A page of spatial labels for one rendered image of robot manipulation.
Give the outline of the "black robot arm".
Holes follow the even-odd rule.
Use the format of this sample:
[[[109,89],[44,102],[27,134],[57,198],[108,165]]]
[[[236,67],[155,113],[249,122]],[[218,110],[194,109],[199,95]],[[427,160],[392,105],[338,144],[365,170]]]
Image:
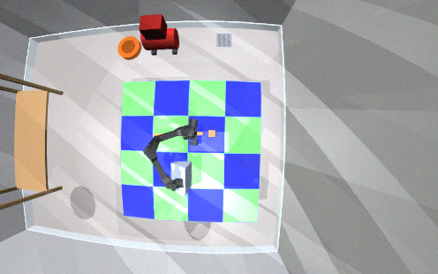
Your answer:
[[[155,167],[159,175],[161,176],[162,184],[171,191],[177,191],[180,187],[184,187],[183,179],[172,179],[169,175],[166,175],[162,166],[157,160],[156,150],[160,142],[166,141],[168,139],[182,136],[183,140],[191,140],[195,135],[193,129],[197,128],[199,120],[194,118],[189,118],[188,125],[180,126],[173,131],[155,135],[153,139],[147,144],[143,149],[143,153],[147,156],[149,161]]]

